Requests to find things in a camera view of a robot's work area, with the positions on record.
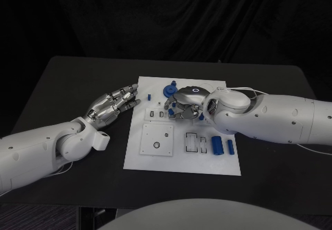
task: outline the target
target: black curtain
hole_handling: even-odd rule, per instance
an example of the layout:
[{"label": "black curtain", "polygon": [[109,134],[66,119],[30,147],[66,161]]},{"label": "black curtain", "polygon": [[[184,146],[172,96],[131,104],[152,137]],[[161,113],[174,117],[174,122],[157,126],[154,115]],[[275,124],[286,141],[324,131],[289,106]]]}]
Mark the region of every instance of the black curtain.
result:
[{"label": "black curtain", "polygon": [[332,1],[5,0],[0,10],[2,136],[57,55],[298,65],[332,101]]}]

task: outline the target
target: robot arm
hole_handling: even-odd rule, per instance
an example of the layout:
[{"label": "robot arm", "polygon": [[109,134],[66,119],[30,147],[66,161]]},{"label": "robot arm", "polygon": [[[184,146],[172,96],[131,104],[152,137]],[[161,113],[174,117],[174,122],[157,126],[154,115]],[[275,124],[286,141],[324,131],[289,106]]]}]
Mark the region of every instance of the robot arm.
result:
[{"label": "robot arm", "polygon": [[0,138],[0,193],[8,192],[80,160],[92,148],[106,150],[110,136],[99,131],[141,100],[138,84],[105,94],[92,104],[87,115],[71,122],[47,126]]},{"label": "robot arm", "polygon": [[[187,88],[201,91],[200,87]],[[250,99],[229,88],[219,88],[203,101],[194,101],[197,93],[191,91],[187,95],[191,100],[184,103],[200,106],[222,133],[240,132],[250,138],[284,144],[332,145],[332,103],[288,95],[261,95]],[[174,98],[184,98],[183,89]]]}]

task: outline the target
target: dark floor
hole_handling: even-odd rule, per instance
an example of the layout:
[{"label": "dark floor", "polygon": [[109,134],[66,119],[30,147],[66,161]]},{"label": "dark floor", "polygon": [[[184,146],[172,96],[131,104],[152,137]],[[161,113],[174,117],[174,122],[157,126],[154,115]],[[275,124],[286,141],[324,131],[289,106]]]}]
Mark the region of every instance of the dark floor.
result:
[{"label": "dark floor", "polygon": [[[76,230],[77,207],[0,205],[0,230]],[[292,215],[323,230],[332,230],[332,217]]]}]

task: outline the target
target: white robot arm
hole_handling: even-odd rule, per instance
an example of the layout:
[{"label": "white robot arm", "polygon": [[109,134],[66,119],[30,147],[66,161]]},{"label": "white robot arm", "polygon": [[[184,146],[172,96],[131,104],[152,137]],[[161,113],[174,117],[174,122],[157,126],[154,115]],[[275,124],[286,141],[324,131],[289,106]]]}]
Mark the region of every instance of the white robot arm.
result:
[{"label": "white robot arm", "polygon": [[71,122],[43,127],[0,138],[0,194],[31,184],[86,157],[92,148],[106,150],[110,136],[99,131],[141,100],[138,84],[105,94],[87,115]]},{"label": "white robot arm", "polygon": [[[196,86],[180,89],[167,101],[167,108],[174,101],[177,105],[197,105],[210,124],[224,134],[240,132],[250,138],[284,144],[332,145],[330,102],[288,95],[259,95],[250,99],[230,88],[210,93]],[[187,108],[171,118],[196,118],[197,111],[188,116],[194,107]]]}]

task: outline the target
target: black table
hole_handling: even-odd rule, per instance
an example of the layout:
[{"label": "black table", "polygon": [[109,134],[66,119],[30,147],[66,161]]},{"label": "black table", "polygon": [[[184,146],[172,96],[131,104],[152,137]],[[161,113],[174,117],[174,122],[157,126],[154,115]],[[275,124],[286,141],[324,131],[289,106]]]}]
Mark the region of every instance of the black table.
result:
[{"label": "black table", "polygon": [[[83,116],[95,99],[135,84],[139,76],[223,80],[229,87],[315,98],[295,66],[56,57],[14,133]],[[332,215],[332,156],[237,134],[243,176],[125,170],[132,115],[128,111],[106,129],[106,151],[93,150],[67,173],[14,190],[0,202],[141,208],[174,199],[217,198],[281,212]]]}]

